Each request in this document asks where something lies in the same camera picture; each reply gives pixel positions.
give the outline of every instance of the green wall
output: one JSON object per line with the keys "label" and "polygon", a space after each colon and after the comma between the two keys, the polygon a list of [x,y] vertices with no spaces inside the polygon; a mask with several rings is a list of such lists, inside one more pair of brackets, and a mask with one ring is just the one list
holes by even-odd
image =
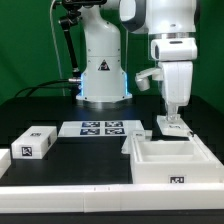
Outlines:
{"label": "green wall", "polygon": [[[51,0],[1,1],[0,4],[0,104],[22,88],[59,78],[49,22]],[[224,1],[202,0],[202,15],[196,39],[199,57],[194,62],[192,94],[201,96],[224,113]],[[65,11],[54,12],[56,35],[63,75],[71,76],[71,66],[61,28],[57,24]],[[125,34],[118,12],[104,11],[104,18],[116,24],[122,34],[122,66],[125,61]],[[80,69],[85,68],[85,42],[81,25],[72,28]],[[153,67],[148,60],[147,35],[129,34],[129,91],[133,94],[158,94],[157,84],[150,91],[138,91],[135,73]],[[61,90],[41,90],[36,95],[62,95]]]}

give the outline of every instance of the cable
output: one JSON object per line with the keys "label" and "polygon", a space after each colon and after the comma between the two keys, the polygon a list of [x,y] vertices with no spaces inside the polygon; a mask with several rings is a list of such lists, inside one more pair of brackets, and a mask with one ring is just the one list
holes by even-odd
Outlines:
{"label": "cable", "polygon": [[57,39],[55,35],[55,28],[54,28],[54,21],[53,21],[53,8],[57,0],[52,0],[51,7],[50,7],[50,23],[51,23],[51,31],[52,31],[52,36],[53,36],[53,42],[54,42],[54,49],[56,53],[56,58],[57,58],[57,63],[58,63],[58,71],[59,71],[59,76],[60,79],[63,79],[63,73],[62,73],[62,68],[61,68],[61,59],[58,51],[58,45],[57,45]]}
{"label": "cable", "polygon": [[128,72],[128,37],[129,37],[129,35],[128,35],[128,31],[126,30],[126,52],[125,52],[125,54],[126,54],[126,56],[125,56],[125,72],[127,73]]}
{"label": "cable", "polygon": [[24,88],[22,90],[20,90],[18,93],[15,94],[14,98],[18,97],[18,95],[26,90],[29,90],[29,89],[35,89],[38,90],[38,89],[70,89],[71,86],[55,86],[55,87],[49,87],[49,86],[39,86],[38,88],[37,87],[27,87],[27,88]]}
{"label": "cable", "polygon": [[60,79],[60,80],[54,80],[54,81],[50,81],[50,82],[45,82],[45,83],[41,83],[38,86],[34,87],[33,89],[31,89],[27,94],[26,97],[29,97],[31,94],[33,94],[36,89],[38,89],[39,87],[43,87],[43,86],[48,86],[48,85],[53,85],[53,84],[58,84],[58,83],[68,83],[67,79]]}

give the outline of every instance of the blue light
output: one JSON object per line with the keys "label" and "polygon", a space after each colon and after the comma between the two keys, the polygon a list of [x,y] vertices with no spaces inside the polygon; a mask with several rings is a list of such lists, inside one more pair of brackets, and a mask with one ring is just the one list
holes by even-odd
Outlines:
{"label": "blue light", "polygon": [[82,75],[81,75],[81,96],[84,95],[84,94],[83,94],[83,77],[84,77],[84,75],[83,75],[83,73],[82,73]]}
{"label": "blue light", "polygon": [[127,76],[127,73],[125,73],[125,94],[126,94],[126,96],[129,95],[129,92],[128,92],[128,76]]}

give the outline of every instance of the black table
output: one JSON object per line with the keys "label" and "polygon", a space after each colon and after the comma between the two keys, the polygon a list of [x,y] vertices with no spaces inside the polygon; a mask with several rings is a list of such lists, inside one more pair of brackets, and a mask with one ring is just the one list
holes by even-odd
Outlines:
{"label": "black table", "polygon": [[[93,110],[72,104],[70,97],[30,97],[8,100],[0,106],[0,147],[11,143],[33,125],[64,121],[141,120],[153,130],[153,139],[165,137],[156,123],[164,115],[160,96],[135,96],[132,105],[116,110]],[[222,162],[224,116],[193,96],[181,117]],[[42,160],[12,160],[0,186],[131,184],[129,156],[121,154],[125,137],[58,138]],[[69,214],[1,214],[0,223],[224,223],[223,210],[136,211]]]}

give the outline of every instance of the warning label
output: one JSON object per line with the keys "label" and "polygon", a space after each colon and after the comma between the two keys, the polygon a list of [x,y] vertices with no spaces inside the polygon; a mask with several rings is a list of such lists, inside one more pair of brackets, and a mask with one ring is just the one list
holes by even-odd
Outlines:
{"label": "warning label", "polygon": [[99,69],[99,71],[110,71],[110,68],[106,62],[106,60],[103,60],[103,62],[101,63]]}

